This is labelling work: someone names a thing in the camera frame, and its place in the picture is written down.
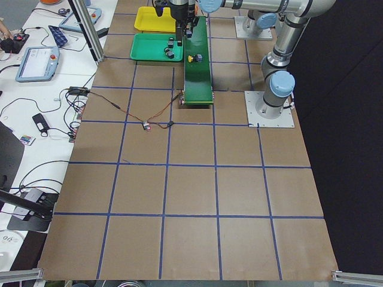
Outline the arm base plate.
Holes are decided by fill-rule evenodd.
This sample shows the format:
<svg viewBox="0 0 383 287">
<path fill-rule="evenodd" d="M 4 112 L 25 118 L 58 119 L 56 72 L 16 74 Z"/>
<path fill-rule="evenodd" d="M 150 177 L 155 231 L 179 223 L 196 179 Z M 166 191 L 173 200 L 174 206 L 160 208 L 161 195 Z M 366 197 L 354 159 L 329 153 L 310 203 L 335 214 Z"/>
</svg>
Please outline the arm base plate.
<svg viewBox="0 0 383 287">
<path fill-rule="evenodd" d="M 264 102 L 263 91 L 245 91 L 244 93 L 249 127 L 294 128 L 288 99 L 283 106 L 274 108 Z"/>
<path fill-rule="evenodd" d="M 275 22 L 276 17 L 273 14 L 265 14 L 257 20 L 248 16 L 235 16 L 236 37 L 238 39 L 271 41 L 273 36 L 270 28 Z"/>
</svg>

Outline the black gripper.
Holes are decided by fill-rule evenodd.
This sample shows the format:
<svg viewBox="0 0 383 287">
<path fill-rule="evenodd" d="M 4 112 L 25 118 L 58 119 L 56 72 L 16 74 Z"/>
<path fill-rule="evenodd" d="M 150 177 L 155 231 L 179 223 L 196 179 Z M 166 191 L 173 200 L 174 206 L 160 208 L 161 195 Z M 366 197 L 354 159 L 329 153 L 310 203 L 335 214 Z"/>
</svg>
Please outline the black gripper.
<svg viewBox="0 0 383 287">
<path fill-rule="evenodd" d="M 183 45 L 183 27 L 185 28 L 186 38 L 191 38 L 193 35 L 193 29 L 197 26 L 197 17 L 196 17 L 196 5 L 192 4 L 183 4 L 183 5 L 174 5 L 169 4 L 171 11 L 171 17 L 175 19 L 175 39 L 177 46 L 181 47 Z"/>
</svg>

